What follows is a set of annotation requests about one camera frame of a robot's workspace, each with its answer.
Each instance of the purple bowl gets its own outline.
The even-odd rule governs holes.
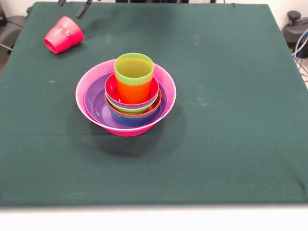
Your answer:
[[[96,122],[102,125],[106,125],[112,128],[120,128],[120,129],[132,128],[133,124],[129,124],[129,126],[126,126],[126,125],[118,123],[112,117],[111,111],[104,97],[104,94],[105,94],[104,84],[105,84],[106,79],[109,76],[110,76],[110,73],[98,78],[96,81],[90,84],[89,88],[86,90],[86,94],[84,98],[86,110],[88,114]],[[142,126],[146,124],[150,124],[153,121],[159,119],[164,114],[167,108],[167,94],[163,86],[160,83],[159,83],[159,87],[162,93],[162,100],[161,100],[159,109],[156,111],[153,118],[151,118],[150,121],[146,121],[146,123],[142,124]]]

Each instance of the red bowl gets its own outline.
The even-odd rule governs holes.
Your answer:
[[[156,98],[158,95],[159,91],[159,85],[158,81],[155,77],[153,77],[151,85],[150,85],[150,93],[145,102],[138,103],[138,104],[129,104],[129,103],[123,103],[121,102],[121,98],[118,92],[118,87],[117,87],[117,81],[116,81],[116,76],[115,74],[111,74],[108,79],[105,82],[105,93],[107,94],[108,98],[118,106],[123,106],[126,108],[133,108],[133,107],[144,107],[148,105],[149,103],[152,103],[153,100]]]

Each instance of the green bowl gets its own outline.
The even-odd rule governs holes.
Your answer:
[[[106,99],[108,100],[108,102],[113,107],[115,107],[116,110],[118,110],[119,112],[122,112],[122,113],[131,114],[131,115],[141,114],[142,112],[146,111],[156,101],[157,97],[158,97],[158,94],[157,94],[155,100],[153,100],[150,104],[148,104],[148,105],[146,105],[144,107],[140,107],[140,108],[125,108],[125,107],[120,107],[120,106],[116,105],[115,103],[113,103],[112,100],[106,94]]]
[[[127,53],[115,61],[115,77],[126,84],[139,85],[153,77],[154,63],[146,55]]]

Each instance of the pink bowl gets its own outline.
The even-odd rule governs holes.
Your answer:
[[[82,112],[82,114],[91,122],[103,127],[107,131],[118,135],[118,136],[137,136],[142,133],[145,133],[147,130],[149,130],[151,127],[153,127],[156,123],[158,123],[160,120],[162,120],[172,109],[176,95],[177,95],[177,90],[174,84],[174,81],[170,74],[160,67],[159,65],[155,64],[154,65],[154,76],[158,80],[158,82],[161,83],[161,85],[164,87],[166,94],[167,94],[167,107],[163,115],[152,122],[151,124],[147,124],[141,127],[137,128],[128,128],[128,129],[120,129],[120,128],[112,128],[106,125],[102,125],[98,122],[96,122],[92,117],[87,113],[87,110],[84,105],[84,95],[86,93],[86,90],[88,86],[97,80],[99,77],[101,77],[104,74],[114,72],[114,63],[115,59],[109,60],[106,62],[103,62],[101,64],[96,65],[92,69],[90,69],[78,82],[77,87],[76,87],[76,102],[78,105],[78,108]]]

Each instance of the plastic cup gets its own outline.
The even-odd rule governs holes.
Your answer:
[[[116,79],[117,89],[121,98],[121,102],[127,104],[138,104],[148,101],[150,96],[151,82],[152,80],[144,84],[131,85]]]
[[[69,17],[62,17],[44,38],[46,46],[58,54],[83,41],[83,33]]]
[[[139,85],[150,82],[153,71],[153,61],[144,54],[127,53],[115,61],[115,77],[126,84]]]

